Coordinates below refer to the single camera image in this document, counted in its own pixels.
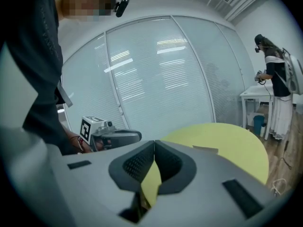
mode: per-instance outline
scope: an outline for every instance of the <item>black top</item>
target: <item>black top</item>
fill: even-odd
[[[46,143],[57,145],[63,155],[74,154],[62,128],[55,94],[62,72],[62,52],[58,44],[58,15],[55,0],[14,0],[8,17],[5,41],[16,64],[38,92],[23,125]]]
[[[275,51],[269,49],[265,56],[276,56]],[[266,73],[273,76],[271,81],[273,83],[273,90],[275,96],[289,96],[290,92],[288,88],[284,85],[281,78],[276,74],[276,72],[286,81],[285,65],[284,63],[267,63],[266,64]]]

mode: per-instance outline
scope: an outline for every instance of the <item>black mesh grille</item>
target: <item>black mesh grille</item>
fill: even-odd
[[[142,182],[153,162],[153,147],[147,147],[123,163],[123,169],[138,182]]]

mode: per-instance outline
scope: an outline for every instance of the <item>person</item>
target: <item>person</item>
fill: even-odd
[[[276,140],[283,140],[290,129],[293,115],[292,94],[285,86],[279,76],[286,80],[285,63],[283,61],[282,51],[274,45],[269,39],[262,35],[255,37],[256,51],[264,52],[265,58],[274,56],[274,61],[266,63],[266,73],[258,74],[256,77],[268,80],[271,79],[274,90],[273,113],[269,133]]]
[[[58,26],[63,18],[110,15],[116,0],[9,1],[3,7],[7,21],[4,41],[38,93],[23,128],[39,135],[45,143],[57,145],[63,155],[90,152],[88,144],[59,122],[56,104],[64,101],[57,89],[63,66]]]

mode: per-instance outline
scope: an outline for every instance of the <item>trash bin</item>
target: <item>trash bin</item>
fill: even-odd
[[[259,135],[261,133],[262,124],[264,124],[264,116],[257,115],[254,117],[254,133]]]

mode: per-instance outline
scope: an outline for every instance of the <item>window blinds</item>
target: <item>window blinds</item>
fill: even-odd
[[[64,64],[62,85],[73,102],[65,110],[73,132],[80,132],[82,116],[111,120],[116,128],[125,128],[107,69],[103,35],[84,45]]]
[[[131,129],[160,139],[192,124],[213,122],[197,59],[176,23],[154,18],[107,33],[110,69]]]
[[[206,73],[217,122],[241,125],[239,98],[244,84],[237,60],[220,29],[213,22],[175,17],[191,41]]]
[[[226,37],[238,60],[243,75],[245,88],[247,89],[250,86],[255,86],[257,84],[254,80],[255,72],[252,67],[250,56],[248,55],[242,40],[240,39],[236,31],[222,25],[218,25],[218,27],[221,29],[222,33]]]

